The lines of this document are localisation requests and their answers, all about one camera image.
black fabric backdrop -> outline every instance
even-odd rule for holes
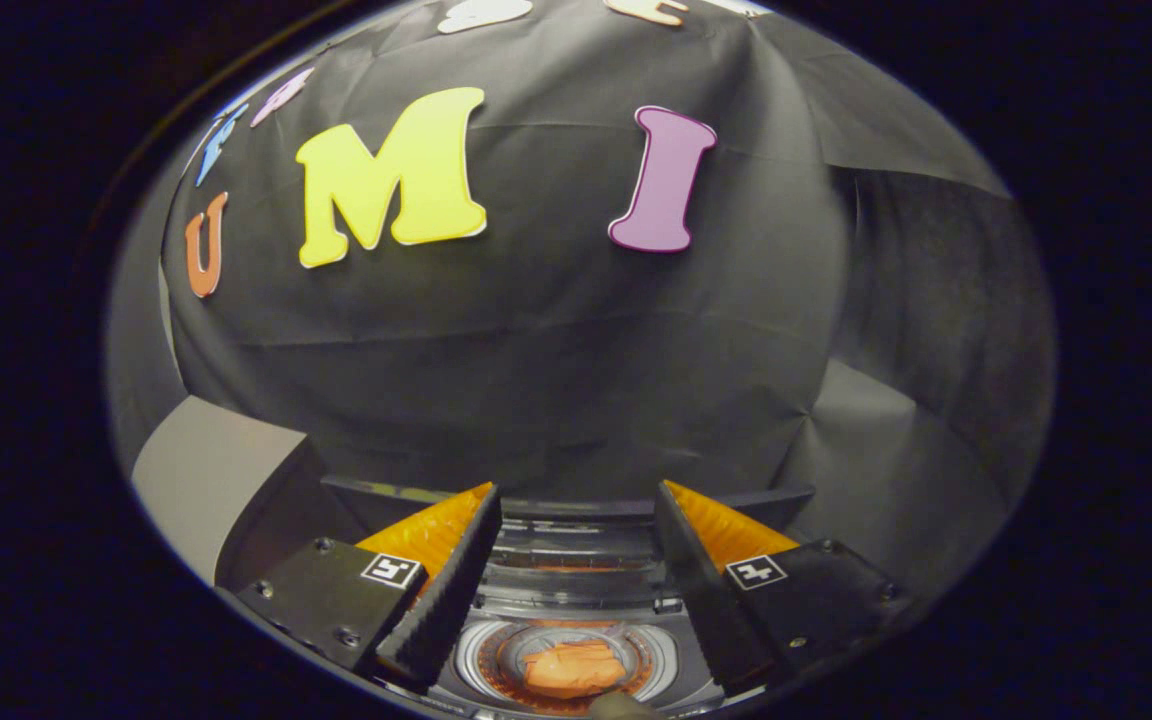
[[[1055,381],[1043,268],[986,161],[914,91],[781,15],[698,3],[670,29],[552,1],[439,35],[453,5],[280,74],[202,187],[202,153],[189,165],[162,242],[189,392],[308,432],[334,473],[404,486],[590,501],[664,477],[710,495],[810,484],[799,530],[943,592],[1024,491]],[[461,86],[486,96],[467,132],[485,232],[422,247],[384,232],[302,268],[301,143],[349,123],[376,151],[408,104]],[[643,105],[719,137],[675,255],[607,237]],[[197,300],[183,228],[220,191],[223,273]],[[387,227],[396,213],[397,197]]]

gray panel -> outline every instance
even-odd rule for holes
[[[814,484],[796,530],[836,538],[924,597],[967,573],[1007,516],[972,448],[945,420],[838,361],[787,470]]]
[[[132,486],[184,564],[212,584],[230,528],[302,442],[305,433],[189,396],[145,442]]]

foam letter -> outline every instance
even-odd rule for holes
[[[626,217],[612,220],[607,234],[617,245],[646,252],[677,252],[691,243],[682,223],[696,180],[700,153],[714,146],[718,135],[707,124],[649,105],[634,114],[647,132],[639,185]]]
[[[238,122],[238,115],[243,114],[243,109],[247,109],[247,103],[243,103],[242,108],[235,109],[234,114],[225,120],[225,124],[220,126],[220,131],[215,132],[215,137],[207,141],[206,150],[202,151],[202,170],[198,172],[198,182],[194,183],[195,187],[202,185],[202,179],[206,177],[212,165],[217,164],[217,158],[220,158],[220,143],[229,139],[229,132],[234,132],[234,123]]]
[[[252,118],[252,123],[249,127],[259,126],[262,120],[274,113],[274,109],[282,108],[283,105],[287,105],[287,101],[293,97],[296,97],[296,93],[305,86],[305,78],[310,77],[310,73],[313,71],[314,68],[306,69],[302,74],[298,74],[298,76],[285,82],[282,88],[279,88],[274,91],[274,94],[270,96],[270,99],[265,101],[265,105],[262,106],[260,111],[257,111],[256,118]]]
[[[335,227],[333,206],[366,250],[380,241],[380,225],[399,187],[397,218],[391,227],[403,245],[473,236],[488,221],[470,197],[465,132],[470,111],[483,103],[478,88],[426,94],[403,109],[376,156],[350,126],[325,129],[297,151],[305,165],[306,268],[335,263],[349,250]]]
[[[664,26],[681,26],[682,18],[661,13],[659,9],[660,5],[668,5],[675,10],[687,13],[685,5],[675,3],[673,0],[602,0],[602,3],[616,10],[616,13],[634,15],[636,18],[652,20],[652,22],[664,24]]]
[[[198,234],[202,232],[202,213],[184,227],[184,270],[189,275],[189,290],[198,297],[207,297],[217,291],[220,283],[220,211],[229,200],[228,192],[220,192],[207,205],[207,268],[202,267],[198,252]]]

orange clay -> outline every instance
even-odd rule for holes
[[[529,691],[568,700],[601,694],[626,675],[626,667],[601,641],[559,643],[544,652],[522,657]]]

orange object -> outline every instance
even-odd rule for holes
[[[491,488],[492,483],[483,483],[479,487],[435,502],[357,543],[357,547],[420,562],[429,571],[429,578],[420,588],[420,592],[425,592],[425,588],[447,564],[447,559],[461,543],[461,536]]]
[[[730,562],[749,560],[758,555],[775,555],[794,550],[799,544],[767,528],[743,511],[733,510],[722,502],[710,500],[699,492],[664,480],[664,486],[679,502],[682,514],[700,537],[708,559],[718,566],[719,573]]]
[[[526,689],[563,700],[607,691],[626,675],[626,667],[602,641],[559,643],[522,660]]]

